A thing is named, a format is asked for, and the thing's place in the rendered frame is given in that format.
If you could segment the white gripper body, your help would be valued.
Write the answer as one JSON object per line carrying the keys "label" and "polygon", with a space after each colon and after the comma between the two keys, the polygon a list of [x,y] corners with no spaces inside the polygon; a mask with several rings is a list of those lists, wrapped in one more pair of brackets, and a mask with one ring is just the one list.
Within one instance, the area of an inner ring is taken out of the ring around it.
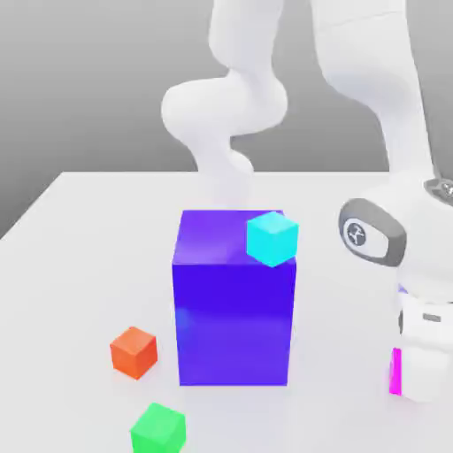
{"label": "white gripper body", "polygon": [[444,387],[452,360],[452,349],[403,345],[402,396],[431,403]]}

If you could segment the small green cube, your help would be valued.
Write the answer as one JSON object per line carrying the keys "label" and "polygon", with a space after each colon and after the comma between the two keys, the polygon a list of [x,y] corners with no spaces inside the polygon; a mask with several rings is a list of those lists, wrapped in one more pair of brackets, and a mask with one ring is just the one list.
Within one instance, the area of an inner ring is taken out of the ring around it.
{"label": "small green cube", "polygon": [[133,453],[180,453],[186,442],[186,417],[152,403],[130,430]]}

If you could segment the small magenta cube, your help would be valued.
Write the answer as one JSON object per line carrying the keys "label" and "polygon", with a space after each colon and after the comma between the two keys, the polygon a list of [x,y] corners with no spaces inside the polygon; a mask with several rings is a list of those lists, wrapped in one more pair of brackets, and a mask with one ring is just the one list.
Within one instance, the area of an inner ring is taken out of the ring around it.
{"label": "small magenta cube", "polygon": [[392,395],[402,395],[402,351],[393,348],[389,364],[388,392]]}

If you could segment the small cyan cube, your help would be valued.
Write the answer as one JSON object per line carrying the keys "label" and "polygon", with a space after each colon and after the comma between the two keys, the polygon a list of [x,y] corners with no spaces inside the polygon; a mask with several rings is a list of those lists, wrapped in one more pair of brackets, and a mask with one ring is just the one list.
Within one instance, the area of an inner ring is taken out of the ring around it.
{"label": "small cyan cube", "polygon": [[277,211],[247,221],[246,252],[260,263],[275,267],[297,254],[299,225]]}

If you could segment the small orange cube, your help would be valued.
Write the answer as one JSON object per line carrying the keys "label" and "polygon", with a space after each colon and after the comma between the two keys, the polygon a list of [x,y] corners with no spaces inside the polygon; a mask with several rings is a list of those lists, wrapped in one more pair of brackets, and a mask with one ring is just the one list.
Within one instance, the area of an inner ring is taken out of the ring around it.
{"label": "small orange cube", "polygon": [[139,380],[157,362],[157,338],[131,326],[110,344],[113,368]]}

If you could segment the large blue box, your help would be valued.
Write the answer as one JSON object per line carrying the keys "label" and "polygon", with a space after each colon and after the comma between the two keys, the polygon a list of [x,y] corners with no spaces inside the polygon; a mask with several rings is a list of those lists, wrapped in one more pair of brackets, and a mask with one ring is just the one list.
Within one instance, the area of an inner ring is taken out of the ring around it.
{"label": "large blue box", "polygon": [[270,267],[246,252],[247,221],[267,212],[181,214],[172,271],[182,386],[288,382],[296,257]]}

